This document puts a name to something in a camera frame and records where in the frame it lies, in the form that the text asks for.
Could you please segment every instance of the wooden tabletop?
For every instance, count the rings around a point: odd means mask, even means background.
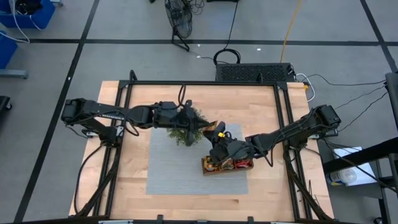
[[[303,84],[288,83],[288,86],[293,116],[295,120],[298,120],[309,112]],[[103,82],[98,102],[113,105],[117,89],[118,82]],[[179,89],[180,86],[177,85],[134,85],[130,107],[151,105],[158,101],[177,101]],[[280,97],[285,124],[287,124],[282,92],[280,92]],[[240,124],[243,137],[270,133],[279,129],[275,96],[273,88],[269,86],[188,85],[185,99],[191,99],[193,106],[201,110],[209,121],[218,120]],[[98,118],[98,120],[110,125],[110,119]],[[125,133],[114,192],[112,219],[154,220],[157,215],[162,214],[165,220],[245,221],[248,216],[253,216],[255,221],[291,222],[294,220],[281,144],[277,144],[274,149],[273,167],[269,167],[263,159],[257,159],[254,161],[254,168],[247,171],[248,194],[147,195],[151,129],[139,129],[139,132],[139,137]],[[99,144],[98,138],[89,139],[84,158]],[[316,141],[309,140],[308,148],[318,151]],[[104,149],[95,154],[83,169],[78,192],[79,209],[84,206],[98,186],[103,156]],[[302,150],[301,156],[307,186],[308,181],[311,180],[314,198],[316,196],[321,208],[327,215],[333,217],[319,155]],[[107,196],[106,190],[103,194],[100,214],[104,213]],[[302,196],[297,193],[297,197],[300,201],[300,216],[305,217]]]

